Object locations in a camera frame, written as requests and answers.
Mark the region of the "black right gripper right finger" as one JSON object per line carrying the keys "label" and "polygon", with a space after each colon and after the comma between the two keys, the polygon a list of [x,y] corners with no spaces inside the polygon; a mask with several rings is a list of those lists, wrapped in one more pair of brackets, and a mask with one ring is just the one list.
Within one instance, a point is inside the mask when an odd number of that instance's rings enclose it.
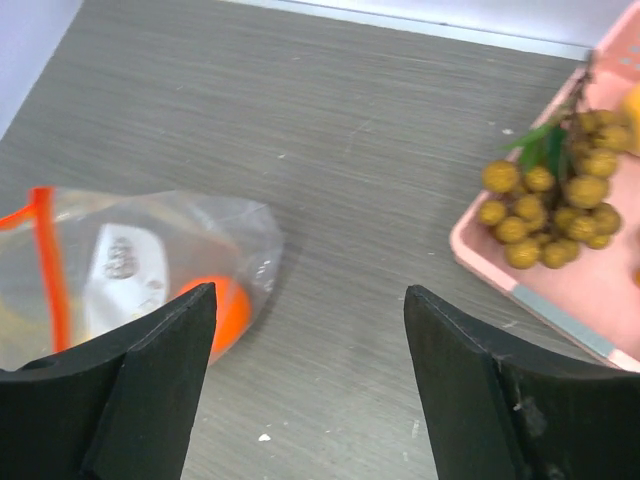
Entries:
{"label": "black right gripper right finger", "polygon": [[419,285],[404,322],[440,478],[638,478],[637,374],[534,345]]}

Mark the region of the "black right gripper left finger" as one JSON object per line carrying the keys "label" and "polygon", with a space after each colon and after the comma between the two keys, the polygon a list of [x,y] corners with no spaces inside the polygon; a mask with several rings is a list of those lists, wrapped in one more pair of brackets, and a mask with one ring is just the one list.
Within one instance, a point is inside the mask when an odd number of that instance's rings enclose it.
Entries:
{"label": "black right gripper left finger", "polygon": [[202,284],[64,352],[1,373],[1,476],[181,477],[216,327]]}

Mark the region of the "clear zip bag orange zipper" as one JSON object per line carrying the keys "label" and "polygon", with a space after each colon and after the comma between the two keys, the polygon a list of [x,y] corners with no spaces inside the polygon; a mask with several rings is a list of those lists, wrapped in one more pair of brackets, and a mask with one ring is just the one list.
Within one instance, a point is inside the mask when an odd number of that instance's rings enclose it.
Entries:
{"label": "clear zip bag orange zipper", "polygon": [[1,366],[15,370],[121,327],[196,278],[239,282],[252,324],[283,250],[271,209],[253,200],[36,187],[1,220]]}

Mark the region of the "orange tangerine with leaf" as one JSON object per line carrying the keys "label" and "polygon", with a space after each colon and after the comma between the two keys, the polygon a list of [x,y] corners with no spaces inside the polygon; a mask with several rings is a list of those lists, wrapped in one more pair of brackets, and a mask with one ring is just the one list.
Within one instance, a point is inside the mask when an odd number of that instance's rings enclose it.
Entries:
{"label": "orange tangerine with leaf", "polygon": [[229,276],[196,278],[183,285],[177,295],[180,296],[204,283],[214,283],[216,286],[216,330],[210,355],[210,360],[215,361],[249,328],[252,306],[245,288]]}

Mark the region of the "orange fruit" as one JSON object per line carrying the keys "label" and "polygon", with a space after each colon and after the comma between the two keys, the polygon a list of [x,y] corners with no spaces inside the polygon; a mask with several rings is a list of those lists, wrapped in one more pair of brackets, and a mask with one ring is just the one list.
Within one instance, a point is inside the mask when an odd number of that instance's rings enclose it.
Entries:
{"label": "orange fruit", "polygon": [[631,132],[631,140],[627,150],[639,156],[640,149],[640,85],[634,84],[623,96],[620,112],[627,119]]}

